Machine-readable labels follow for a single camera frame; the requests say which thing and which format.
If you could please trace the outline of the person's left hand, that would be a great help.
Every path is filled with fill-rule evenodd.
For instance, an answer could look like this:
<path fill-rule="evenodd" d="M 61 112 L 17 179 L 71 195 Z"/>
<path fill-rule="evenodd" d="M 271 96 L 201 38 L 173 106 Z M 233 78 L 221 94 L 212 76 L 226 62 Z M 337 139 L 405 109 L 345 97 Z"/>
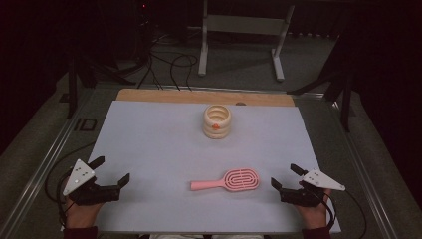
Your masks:
<path fill-rule="evenodd" d="M 66 198 L 66 228 L 81 229 L 93 227 L 97 216 L 103 207 L 101 204 L 83 205 L 76 204 L 69 197 Z"/>

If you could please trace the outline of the white metal stand frame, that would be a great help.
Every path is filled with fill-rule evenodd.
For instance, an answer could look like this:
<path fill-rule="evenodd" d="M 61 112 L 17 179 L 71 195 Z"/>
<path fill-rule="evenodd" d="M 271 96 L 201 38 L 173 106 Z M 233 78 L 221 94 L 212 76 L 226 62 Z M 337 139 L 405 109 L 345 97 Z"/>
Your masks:
<path fill-rule="evenodd" d="M 208 13 L 208 1 L 203 0 L 202 14 L 202 44 L 199 57 L 198 75 L 204 77 L 207 74 L 208 61 L 208 40 L 209 32 L 224 32 L 238 34 L 257 34 L 278 36 L 279 43 L 271 51 L 272 61 L 275 70 L 276 80 L 282 82 L 285 79 L 281 62 L 281 50 L 290 27 L 291 19 L 295 11 L 295 6 L 288 7 L 286 16 L 283 19 L 215 15 Z"/>

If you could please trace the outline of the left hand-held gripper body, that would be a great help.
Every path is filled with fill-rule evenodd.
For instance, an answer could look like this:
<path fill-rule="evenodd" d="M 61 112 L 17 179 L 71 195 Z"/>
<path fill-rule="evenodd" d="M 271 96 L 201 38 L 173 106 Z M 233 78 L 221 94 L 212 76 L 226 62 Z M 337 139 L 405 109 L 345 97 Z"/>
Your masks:
<path fill-rule="evenodd" d="M 63 195 L 80 206 L 119 201 L 120 191 L 117 190 L 117 184 L 96 184 L 96 169 L 90 169 L 88 164 L 89 162 L 78 159 L 74 167 L 65 174 L 68 180 Z"/>

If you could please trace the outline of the person's right hand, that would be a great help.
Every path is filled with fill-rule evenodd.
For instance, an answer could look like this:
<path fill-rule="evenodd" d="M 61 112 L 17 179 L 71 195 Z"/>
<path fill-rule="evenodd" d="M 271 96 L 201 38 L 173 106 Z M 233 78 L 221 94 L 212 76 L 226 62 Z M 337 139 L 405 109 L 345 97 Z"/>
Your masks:
<path fill-rule="evenodd" d="M 324 191 L 323 201 L 317 207 L 302 207 L 296 205 L 295 208 L 300 213 L 306 229 L 318 229 L 326 226 L 326 213 L 328 198 L 331 194 L 330 189 Z"/>

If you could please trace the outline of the pink hairbrush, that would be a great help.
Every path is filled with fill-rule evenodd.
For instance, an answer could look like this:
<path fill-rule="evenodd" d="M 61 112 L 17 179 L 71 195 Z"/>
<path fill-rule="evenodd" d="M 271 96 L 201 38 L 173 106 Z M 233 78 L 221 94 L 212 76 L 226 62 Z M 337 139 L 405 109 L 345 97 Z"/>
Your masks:
<path fill-rule="evenodd" d="M 254 190 L 260 185 L 260 177 L 252 168 L 230 169 L 219 180 L 191 181 L 192 191 L 222 187 L 230 192 Z"/>

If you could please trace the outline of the cream ribbed holder cup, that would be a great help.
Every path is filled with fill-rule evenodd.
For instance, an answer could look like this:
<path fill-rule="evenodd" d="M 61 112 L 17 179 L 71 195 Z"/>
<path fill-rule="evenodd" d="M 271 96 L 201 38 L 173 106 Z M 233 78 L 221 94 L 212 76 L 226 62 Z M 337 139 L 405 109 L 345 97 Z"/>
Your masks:
<path fill-rule="evenodd" d="M 231 130 L 231 111 L 222 105 L 210 105 L 203 113 L 203 132 L 212 139 L 222 139 Z"/>

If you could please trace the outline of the white table board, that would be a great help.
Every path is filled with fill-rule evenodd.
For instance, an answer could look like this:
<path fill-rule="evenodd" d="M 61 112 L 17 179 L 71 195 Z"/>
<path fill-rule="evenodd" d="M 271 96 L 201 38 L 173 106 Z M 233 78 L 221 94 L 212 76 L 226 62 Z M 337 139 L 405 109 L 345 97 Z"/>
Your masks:
<path fill-rule="evenodd" d="M 231 131 L 210 139 L 201 104 L 115 101 L 91 157 L 103 156 L 99 185 L 130 174 L 117 202 L 106 204 L 103 232 L 175 234 L 284 234 L 302 229 L 295 207 L 283 203 L 271 178 L 297 188 L 303 169 L 318 166 L 302 115 L 295 107 L 232 106 Z M 192 191 L 191 181 L 219 180 L 230 169 L 252 168 L 254 190 L 222 187 Z"/>

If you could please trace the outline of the metal floor rail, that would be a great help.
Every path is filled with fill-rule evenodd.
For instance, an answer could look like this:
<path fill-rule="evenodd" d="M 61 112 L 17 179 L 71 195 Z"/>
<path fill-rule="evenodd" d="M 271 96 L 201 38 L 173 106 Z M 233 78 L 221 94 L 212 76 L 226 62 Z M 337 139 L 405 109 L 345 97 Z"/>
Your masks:
<path fill-rule="evenodd" d="M 340 123 L 340 109 L 337 103 L 326 104 L 334 120 L 334 124 L 343 135 L 343 139 L 347 145 L 351 157 L 351 164 L 355 170 L 355 174 L 359 180 L 362 191 L 365 194 L 366 201 L 370 207 L 379 231 L 384 239 L 397 239 L 397 233 L 392 225 L 384 204 L 378 195 L 374 183 L 372 182 L 368 171 L 366 170 L 362 158 L 358 153 L 357 147 L 349 132 L 346 132 Z"/>
<path fill-rule="evenodd" d="M 0 239 L 11 239 L 42 187 L 77 118 L 54 94 L 0 155 Z"/>

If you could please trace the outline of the black tripod stand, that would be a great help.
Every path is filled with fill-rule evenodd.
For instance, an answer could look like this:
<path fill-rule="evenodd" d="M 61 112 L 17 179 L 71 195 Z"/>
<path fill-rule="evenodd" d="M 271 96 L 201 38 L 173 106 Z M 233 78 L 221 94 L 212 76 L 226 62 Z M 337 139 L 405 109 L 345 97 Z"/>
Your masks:
<path fill-rule="evenodd" d="M 288 95 L 299 96 L 308 93 L 325 83 L 328 87 L 322 98 L 326 102 L 335 103 L 339 96 L 340 101 L 340 123 L 345 131 L 349 131 L 349 111 L 351 102 L 351 88 L 354 77 L 355 45 L 349 43 L 347 38 L 341 34 L 325 61 L 318 77 L 295 90 L 287 91 Z"/>
<path fill-rule="evenodd" d="M 78 87 L 77 79 L 81 79 L 84 86 L 93 88 L 96 85 L 96 79 L 90 74 L 90 68 L 94 68 L 100 73 L 108 76 L 114 81 L 127 86 L 133 86 L 130 82 L 118 74 L 109 70 L 104 65 L 98 63 L 81 50 L 74 49 L 68 52 L 68 118 L 70 119 L 78 108 Z"/>

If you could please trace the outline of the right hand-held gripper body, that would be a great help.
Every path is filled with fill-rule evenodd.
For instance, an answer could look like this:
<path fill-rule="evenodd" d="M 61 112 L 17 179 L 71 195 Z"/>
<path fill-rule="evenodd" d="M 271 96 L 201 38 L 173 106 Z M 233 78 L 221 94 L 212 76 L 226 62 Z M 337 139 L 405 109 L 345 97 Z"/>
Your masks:
<path fill-rule="evenodd" d="M 300 189 L 284 188 L 280 191 L 281 201 L 302 206 L 317 207 L 324 197 L 326 189 L 344 191 L 345 186 L 332 179 L 319 169 L 307 170 L 307 174 L 301 176 L 302 187 Z"/>

